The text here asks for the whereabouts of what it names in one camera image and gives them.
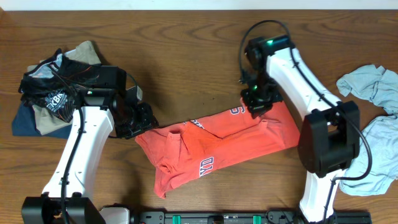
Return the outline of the red orange polo shirt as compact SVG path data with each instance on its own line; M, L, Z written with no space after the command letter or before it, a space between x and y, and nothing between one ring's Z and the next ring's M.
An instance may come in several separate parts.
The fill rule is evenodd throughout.
M135 141L155 167L154 193L166 193L215 170L295 147L299 130L285 103L253 118L241 105L156 128Z

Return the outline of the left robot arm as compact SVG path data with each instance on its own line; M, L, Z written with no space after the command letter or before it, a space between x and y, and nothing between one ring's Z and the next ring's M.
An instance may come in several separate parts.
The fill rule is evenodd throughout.
M127 73L115 66L84 65L69 69L51 65L52 78L34 70L25 76L23 94L47 96L50 109L72 119L60 161L38 197L26 197L24 223L132 223L129 208L111 205L98 210L91 201L96 171L112 132L131 139L158 127L139 87L126 87Z

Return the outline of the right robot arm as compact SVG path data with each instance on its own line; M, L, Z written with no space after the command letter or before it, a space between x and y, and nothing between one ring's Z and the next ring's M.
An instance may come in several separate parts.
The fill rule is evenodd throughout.
M302 125L298 155L307 170L295 223L336 223L335 185L359 154L359 108L342 102L317 79L287 35L251 39L244 49L252 75L243 75L241 92L252 117L276 107L286 96Z

